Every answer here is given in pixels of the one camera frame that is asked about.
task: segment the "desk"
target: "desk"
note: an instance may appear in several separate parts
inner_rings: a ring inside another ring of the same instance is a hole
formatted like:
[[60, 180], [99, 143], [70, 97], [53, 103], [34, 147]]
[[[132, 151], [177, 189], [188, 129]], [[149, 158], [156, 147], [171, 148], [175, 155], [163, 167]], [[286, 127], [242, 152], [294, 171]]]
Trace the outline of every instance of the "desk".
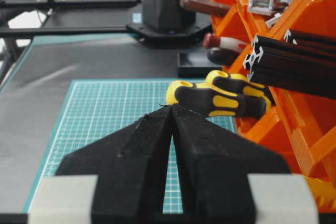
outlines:
[[73, 79], [176, 78], [176, 54], [128, 34], [35, 38], [0, 92], [0, 212], [21, 212]]

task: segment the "orange storage bin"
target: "orange storage bin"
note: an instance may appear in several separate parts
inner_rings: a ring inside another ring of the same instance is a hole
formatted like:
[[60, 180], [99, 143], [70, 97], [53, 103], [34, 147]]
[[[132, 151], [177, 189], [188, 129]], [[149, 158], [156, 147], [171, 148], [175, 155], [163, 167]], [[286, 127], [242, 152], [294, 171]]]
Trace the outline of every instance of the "orange storage bin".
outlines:
[[[283, 40], [287, 29], [336, 37], [336, 0], [294, 0], [277, 23], [247, 11], [248, 0], [214, 0], [231, 5], [224, 18], [212, 17], [215, 34], [249, 45], [225, 71], [246, 74], [243, 61], [255, 35]], [[280, 153], [293, 172], [329, 180], [336, 186], [336, 100], [270, 87], [276, 106], [258, 122], [236, 118], [238, 132]]]

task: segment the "screwdriver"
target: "screwdriver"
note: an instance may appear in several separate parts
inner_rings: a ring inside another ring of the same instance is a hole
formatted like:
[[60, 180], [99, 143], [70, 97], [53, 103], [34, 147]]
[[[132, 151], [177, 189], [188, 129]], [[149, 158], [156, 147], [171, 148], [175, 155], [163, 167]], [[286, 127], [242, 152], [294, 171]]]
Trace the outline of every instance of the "screwdriver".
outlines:
[[266, 111], [274, 103], [273, 97], [267, 86], [249, 82], [240, 73], [227, 73], [220, 70], [213, 70], [206, 76], [205, 82], [233, 93], [240, 93], [252, 97], [260, 97], [266, 103]]
[[229, 5], [224, 5], [211, 0], [180, 0], [180, 6], [192, 12], [205, 13], [223, 17], [230, 10]]
[[216, 35], [211, 33], [207, 33], [203, 39], [203, 46], [205, 48], [219, 47], [232, 50], [237, 53], [241, 53], [246, 45], [246, 42], [239, 39], [230, 37], [217, 37]]
[[230, 66], [237, 59], [238, 55], [238, 53], [232, 50], [218, 47], [211, 48], [207, 53], [209, 61], [225, 66]]
[[237, 116], [260, 119], [266, 113], [263, 98], [231, 93], [208, 83], [172, 82], [166, 93], [167, 104], [180, 104], [204, 116]]

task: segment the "green cutting mat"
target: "green cutting mat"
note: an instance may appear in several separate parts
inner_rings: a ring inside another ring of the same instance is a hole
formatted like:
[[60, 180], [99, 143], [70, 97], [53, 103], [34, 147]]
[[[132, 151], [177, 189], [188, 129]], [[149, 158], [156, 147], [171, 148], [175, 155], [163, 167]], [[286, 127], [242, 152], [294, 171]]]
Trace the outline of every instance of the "green cutting mat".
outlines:
[[[159, 104], [165, 104], [165, 93], [172, 81], [174, 80], [74, 80], [24, 212], [30, 208], [40, 179], [53, 176], [66, 154], [132, 124], [146, 113], [159, 109]], [[221, 116], [209, 120], [235, 132], [233, 118]], [[163, 212], [183, 212], [173, 142], [170, 148]]]

